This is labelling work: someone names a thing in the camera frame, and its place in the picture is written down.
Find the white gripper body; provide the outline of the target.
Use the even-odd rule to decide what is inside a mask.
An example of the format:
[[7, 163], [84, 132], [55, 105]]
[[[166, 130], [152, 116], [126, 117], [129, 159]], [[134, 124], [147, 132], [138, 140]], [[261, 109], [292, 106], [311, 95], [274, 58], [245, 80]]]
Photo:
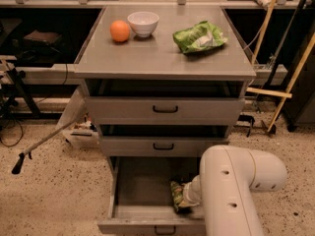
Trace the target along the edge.
[[183, 202], [184, 207], [195, 207], [201, 202], [200, 176], [197, 175], [191, 182], [184, 185]]

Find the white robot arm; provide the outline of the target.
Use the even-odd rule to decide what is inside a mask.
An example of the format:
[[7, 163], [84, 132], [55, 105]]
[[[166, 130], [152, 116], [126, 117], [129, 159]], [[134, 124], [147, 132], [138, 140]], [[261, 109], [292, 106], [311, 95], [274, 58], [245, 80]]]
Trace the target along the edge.
[[184, 185], [183, 200], [203, 208], [207, 236], [264, 236], [251, 193], [277, 191], [286, 178], [284, 163], [272, 153], [213, 146]]

